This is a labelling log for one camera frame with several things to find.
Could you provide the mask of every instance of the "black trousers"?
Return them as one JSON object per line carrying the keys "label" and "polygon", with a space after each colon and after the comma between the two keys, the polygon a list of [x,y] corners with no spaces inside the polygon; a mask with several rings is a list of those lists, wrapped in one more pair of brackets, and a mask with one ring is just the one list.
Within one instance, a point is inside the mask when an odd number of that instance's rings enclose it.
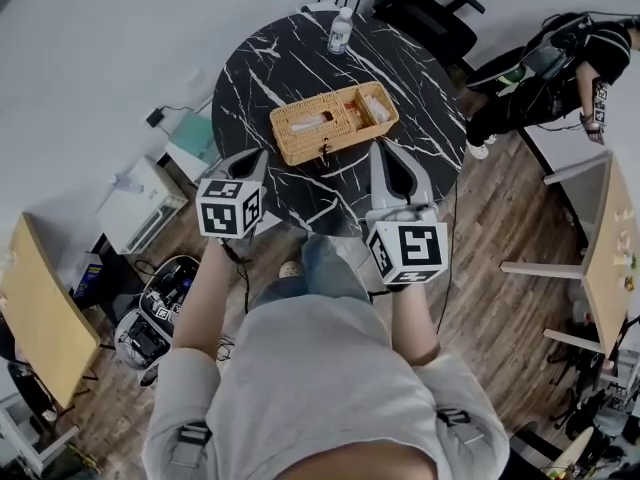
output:
{"label": "black trousers", "polygon": [[467,140],[482,146],[491,135],[555,121],[581,106],[578,85],[572,80],[528,78],[510,94],[489,100],[467,123]]}

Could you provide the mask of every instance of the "chair armrest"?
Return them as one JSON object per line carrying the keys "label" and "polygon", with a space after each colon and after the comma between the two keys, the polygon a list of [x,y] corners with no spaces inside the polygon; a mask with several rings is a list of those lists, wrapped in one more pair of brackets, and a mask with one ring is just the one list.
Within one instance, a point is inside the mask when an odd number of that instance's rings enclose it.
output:
{"label": "chair armrest", "polygon": [[486,11],[486,9],[484,8],[484,5],[482,5],[477,0],[454,0],[449,5],[446,6],[446,9],[448,11],[450,11],[450,12],[455,12],[465,4],[469,4],[471,7],[473,7],[480,14],[484,14],[484,12]]}

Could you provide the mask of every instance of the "white desk frame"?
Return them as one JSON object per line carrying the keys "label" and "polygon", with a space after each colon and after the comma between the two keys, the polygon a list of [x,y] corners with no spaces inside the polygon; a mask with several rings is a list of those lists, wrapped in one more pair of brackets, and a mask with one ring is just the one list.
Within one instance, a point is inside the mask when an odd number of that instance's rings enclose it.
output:
{"label": "white desk frame", "polygon": [[[561,181],[568,180],[575,176],[578,176],[589,169],[597,167],[602,164],[607,164],[612,161],[612,154],[610,152],[605,152],[602,155],[599,155],[595,158],[587,160],[585,162],[580,162],[575,165],[570,165],[563,169],[558,170],[555,174],[544,177],[545,185],[552,185],[553,183],[559,183]],[[598,213],[597,213],[597,223],[594,227],[594,231],[599,231],[600,224],[602,222],[602,216],[604,213],[606,196],[608,190],[608,180],[605,180],[603,183],[600,201],[598,202]],[[546,263],[523,263],[523,262],[509,262],[503,261],[500,264],[500,270],[503,272],[513,273],[513,274],[526,274],[530,276],[541,276],[541,277],[559,277],[562,279],[578,279],[579,281],[583,281],[589,263],[591,261],[591,257],[593,256],[593,250],[596,246],[596,240],[592,234],[591,239],[589,240],[589,247],[587,248],[584,259],[580,265],[555,265],[555,264],[546,264]],[[583,338],[577,338],[575,336],[571,336],[570,334],[565,334],[562,332],[554,331],[552,329],[545,329],[544,335],[547,338],[551,338],[552,340],[561,341],[563,343],[568,343],[569,345],[574,345],[581,348],[586,348],[588,350],[592,350],[594,352],[603,353],[602,346],[599,342],[585,340]]]}
{"label": "white desk frame", "polygon": [[2,432],[5,439],[13,445],[33,472],[38,476],[42,476],[45,468],[63,452],[67,441],[78,434],[80,429],[74,426],[66,434],[56,439],[56,441],[45,450],[38,452],[31,443],[29,443],[29,440],[22,433],[18,424],[9,414],[9,408],[19,403],[23,404],[24,402],[18,393],[13,393],[0,402],[0,432]]}

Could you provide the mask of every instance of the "person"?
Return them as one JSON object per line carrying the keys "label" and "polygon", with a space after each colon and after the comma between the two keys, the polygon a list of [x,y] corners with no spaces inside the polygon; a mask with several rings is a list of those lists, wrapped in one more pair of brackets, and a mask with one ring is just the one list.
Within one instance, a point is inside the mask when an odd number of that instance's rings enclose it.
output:
{"label": "person", "polygon": [[389,336],[328,239],[312,236],[301,254],[304,275],[258,297],[221,378],[235,264],[209,242],[160,364],[148,478],[497,479],[507,436],[470,370],[441,349],[425,286],[393,294]]}
{"label": "person", "polygon": [[[576,16],[563,15],[558,20]],[[595,118],[594,87],[601,82],[612,85],[620,78],[629,66],[632,49],[640,50],[640,18],[595,23],[586,45],[551,81],[540,76],[527,78],[513,92],[490,99],[473,115],[467,123],[471,154],[486,158],[487,145],[495,142],[496,134],[555,121],[580,107],[589,140],[604,144],[603,125]]]}

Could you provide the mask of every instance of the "person in gray shirt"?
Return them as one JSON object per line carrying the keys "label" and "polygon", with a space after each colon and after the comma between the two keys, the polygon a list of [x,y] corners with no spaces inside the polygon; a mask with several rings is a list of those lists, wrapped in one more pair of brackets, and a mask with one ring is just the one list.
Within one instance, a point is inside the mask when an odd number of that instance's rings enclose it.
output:
{"label": "person in gray shirt", "polygon": [[258,299],[221,377],[235,264],[209,242],[160,363],[148,478],[497,479],[507,435],[468,367],[441,349],[425,285],[393,294],[389,333],[326,238],[304,244],[302,267]]}

